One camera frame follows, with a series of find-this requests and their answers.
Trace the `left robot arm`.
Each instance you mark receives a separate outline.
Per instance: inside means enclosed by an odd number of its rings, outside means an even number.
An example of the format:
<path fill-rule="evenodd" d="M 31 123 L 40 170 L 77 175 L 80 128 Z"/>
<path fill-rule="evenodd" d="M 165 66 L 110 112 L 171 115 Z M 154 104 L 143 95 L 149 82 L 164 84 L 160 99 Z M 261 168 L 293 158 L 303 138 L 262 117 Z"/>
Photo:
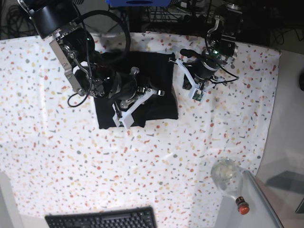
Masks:
<path fill-rule="evenodd" d="M 191 49 L 180 51 L 187 58 L 195 58 L 183 64 L 195 83 L 226 84 L 239 79 L 224 66 L 238 55 L 236 38 L 243 24 L 242 8 L 236 0 L 224 0 L 210 21 L 212 26 L 206 33 L 205 49 L 200 54 Z"/>

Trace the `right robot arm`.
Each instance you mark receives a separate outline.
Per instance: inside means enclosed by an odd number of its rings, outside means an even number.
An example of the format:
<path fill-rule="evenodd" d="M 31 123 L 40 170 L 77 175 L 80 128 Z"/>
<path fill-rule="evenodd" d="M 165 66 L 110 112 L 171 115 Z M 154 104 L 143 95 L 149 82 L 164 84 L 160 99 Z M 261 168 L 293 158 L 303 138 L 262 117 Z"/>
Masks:
<path fill-rule="evenodd" d="M 81 0 L 20 0 L 18 3 L 40 37 L 53 38 L 50 46 L 75 93 L 84 97 L 106 97 L 110 103 L 119 103 L 122 108 L 144 103 L 147 89 L 136 81 L 139 69 L 133 67 L 130 74 L 120 76 L 111 68 L 127 56 L 131 47 L 129 29 L 119 17 L 106 10 L 81 14 L 78 9 L 83 3 Z M 97 15 L 109 17 L 123 30 L 125 48 L 112 59 L 106 59 L 96 51 L 84 24 L 85 19 Z"/>

